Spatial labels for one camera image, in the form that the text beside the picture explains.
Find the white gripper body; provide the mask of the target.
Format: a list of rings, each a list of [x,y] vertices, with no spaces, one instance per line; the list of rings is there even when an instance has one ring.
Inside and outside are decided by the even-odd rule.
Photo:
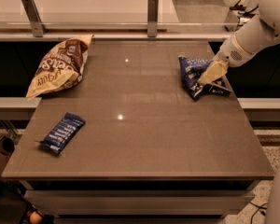
[[[218,52],[218,58],[227,63],[229,67],[242,66],[255,56],[245,45],[246,42],[240,39],[240,33],[236,32],[223,42]]]

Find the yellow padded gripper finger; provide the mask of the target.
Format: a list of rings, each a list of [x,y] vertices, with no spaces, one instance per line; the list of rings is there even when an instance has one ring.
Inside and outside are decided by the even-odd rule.
[[[223,61],[212,61],[198,79],[200,85],[210,84],[223,77],[228,71],[228,64]]]

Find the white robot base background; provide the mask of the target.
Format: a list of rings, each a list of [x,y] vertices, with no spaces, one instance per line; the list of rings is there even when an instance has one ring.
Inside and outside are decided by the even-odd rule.
[[[236,2],[229,7],[224,27],[228,32],[235,32],[258,14],[258,8],[259,0],[248,0],[245,4],[241,1]]]

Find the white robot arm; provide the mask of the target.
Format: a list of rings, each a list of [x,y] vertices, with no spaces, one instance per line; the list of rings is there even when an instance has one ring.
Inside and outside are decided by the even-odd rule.
[[[198,82],[209,84],[223,77],[228,67],[239,67],[279,43],[280,0],[259,0],[258,14],[224,41]],[[280,224],[280,164],[273,179],[265,224]]]

